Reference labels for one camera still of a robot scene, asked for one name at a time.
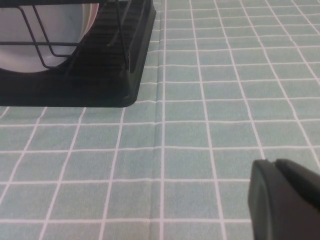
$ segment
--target black object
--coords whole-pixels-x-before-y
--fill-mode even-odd
[[[248,205],[255,240],[320,240],[320,176],[288,160],[256,160]]]
[[[69,59],[45,72],[0,69],[0,106],[127,107],[137,100],[156,17],[152,0],[1,0],[0,8],[100,3],[81,43],[0,42],[0,45],[77,46]]]

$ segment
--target white plate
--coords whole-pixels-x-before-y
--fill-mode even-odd
[[[50,42],[78,43],[86,33],[91,12],[90,4],[37,6],[44,29]],[[31,6],[22,7],[37,42],[46,39]],[[21,12],[16,8],[0,8],[0,41],[32,42]],[[55,54],[69,55],[74,46],[53,46]],[[56,67],[65,57],[55,57],[47,46],[39,47],[46,65]],[[20,73],[36,73],[48,70],[38,56],[36,48],[30,46],[0,46],[0,68]]]
[[[88,31],[90,30],[90,28],[92,27],[92,25],[94,24],[97,14],[98,14],[98,10],[99,10],[99,3],[93,3],[91,4],[91,13],[90,13],[90,17],[89,17],[89,21],[88,21],[88,26],[87,29],[85,31],[85,34],[88,33]]]

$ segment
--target dish rack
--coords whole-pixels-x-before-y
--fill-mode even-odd
[[[39,16],[46,41],[36,42],[21,8],[93,3],[99,3],[99,11],[80,43],[49,42]],[[32,38],[32,42],[0,45],[34,46],[48,68],[38,73],[0,69],[0,106],[127,107],[137,100],[156,17],[152,0],[1,0],[0,8],[18,8]],[[76,46],[76,50],[63,64],[50,67],[39,46],[48,46],[54,56],[52,46]]]

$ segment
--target wire rack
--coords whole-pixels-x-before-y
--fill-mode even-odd
[[[38,5],[99,3],[96,20],[80,43],[50,42]],[[43,33],[36,41],[22,6],[32,6]],[[0,105],[49,107],[126,107],[138,95],[156,16],[152,0],[2,0],[0,8],[17,8],[32,41],[0,42],[0,46],[34,46],[47,71],[16,73],[0,69]],[[47,65],[40,47],[67,58]],[[74,46],[57,54],[55,46]]]

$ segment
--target green checkered tablecloth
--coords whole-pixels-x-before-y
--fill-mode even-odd
[[[252,240],[252,161],[320,172],[320,2],[154,5],[133,106],[0,107],[0,240]]]

